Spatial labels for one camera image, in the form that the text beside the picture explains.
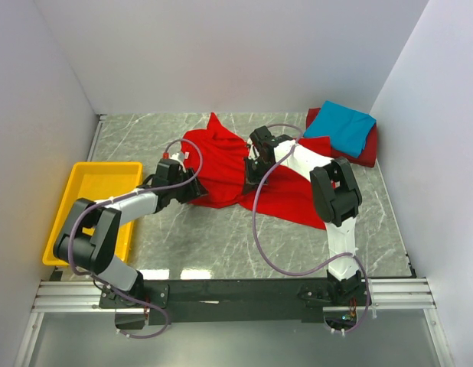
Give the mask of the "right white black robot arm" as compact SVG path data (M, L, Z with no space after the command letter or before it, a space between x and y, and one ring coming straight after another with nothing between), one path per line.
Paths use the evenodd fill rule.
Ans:
M274 136L267 126L255 129L247 141L243 193L260 194L277 167L287 167L311 185L316 213L325 223L330 261L326 286L311 291L309 299L323 305L344 305L363 290L364 271L356 255L355 225L362 196L346 158L325 157L288 135Z

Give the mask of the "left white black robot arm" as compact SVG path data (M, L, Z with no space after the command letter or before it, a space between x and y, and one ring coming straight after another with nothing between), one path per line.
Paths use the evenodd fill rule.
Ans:
M108 200L76 200L55 240L53 254L114 287L124 305L136 307L147 300L144 278L115 255L120 227L159 213L172 200L184 204L207 194L196 170L163 158L155 172L128 193Z

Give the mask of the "bright red t-shirt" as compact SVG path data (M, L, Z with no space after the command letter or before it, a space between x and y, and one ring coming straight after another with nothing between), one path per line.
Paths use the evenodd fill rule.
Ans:
M211 114L206 128L185 132L184 138L200 148L200 159L195 148L183 142L181 150L188 154L186 167L197 169L199 181L208 195L192 200L197 206L220 209L234 204L251 210L255 192L243 193L244 161L249 153L244 140L223 127L215 114ZM312 187L308 180L287 167L277 167L263 187L257 212L298 224L324 229L312 202Z

